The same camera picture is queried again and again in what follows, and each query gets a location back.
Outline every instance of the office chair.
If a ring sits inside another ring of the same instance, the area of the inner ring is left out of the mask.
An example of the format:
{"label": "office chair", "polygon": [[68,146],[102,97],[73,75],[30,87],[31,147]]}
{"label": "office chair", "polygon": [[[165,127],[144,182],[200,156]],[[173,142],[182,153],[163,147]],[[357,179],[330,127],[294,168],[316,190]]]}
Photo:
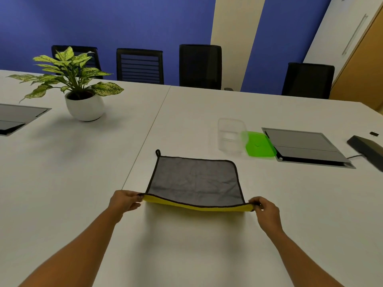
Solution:
{"label": "office chair", "polygon": [[163,85],[162,51],[118,48],[117,80]]}
{"label": "office chair", "polygon": [[180,86],[221,89],[222,48],[217,45],[180,45]]}
{"label": "office chair", "polygon": [[290,62],[282,96],[328,99],[334,71],[332,65]]}
{"label": "office chair", "polygon": [[[56,51],[65,51],[69,45],[53,45],[52,46],[52,56],[55,58]],[[86,67],[95,67],[101,70],[100,61],[98,59],[98,53],[97,53],[97,47],[88,47],[88,46],[71,46],[74,52],[74,55],[80,55],[81,53],[87,53],[91,51],[92,53],[89,53],[88,56],[92,56],[91,59],[88,60],[88,62],[85,64]],[[102,76],[95,77],[100,80],[103,79]]]}

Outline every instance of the clear plastic box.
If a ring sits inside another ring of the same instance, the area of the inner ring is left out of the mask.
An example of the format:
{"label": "clear plastic box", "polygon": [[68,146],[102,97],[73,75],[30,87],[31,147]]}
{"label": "clear plastic box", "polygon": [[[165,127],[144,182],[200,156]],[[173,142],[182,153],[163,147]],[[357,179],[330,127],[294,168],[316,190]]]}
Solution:
{"label": "clear plastic box", "polygon": [[241,153],[249,141],[246,125],[241,120],[218,120],[218,149],[229,153]]}

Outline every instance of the blue wall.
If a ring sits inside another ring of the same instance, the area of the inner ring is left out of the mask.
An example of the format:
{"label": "blue wall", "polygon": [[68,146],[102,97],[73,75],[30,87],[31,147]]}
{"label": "blue wall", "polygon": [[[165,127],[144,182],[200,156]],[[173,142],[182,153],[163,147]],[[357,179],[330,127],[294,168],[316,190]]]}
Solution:
{"label": "blue wall", "polygon": [[241,91],[281,94],[289,62],[303,62],[331,0],[266,0]]}
{"label": "blue wall", "polygon": [[41,72],[50,47],[98,47],[116,79],[116,49],[163,50],[165,84],[179,84],[179,45],[210,44],[215,0],[0,0],[0,69]]}

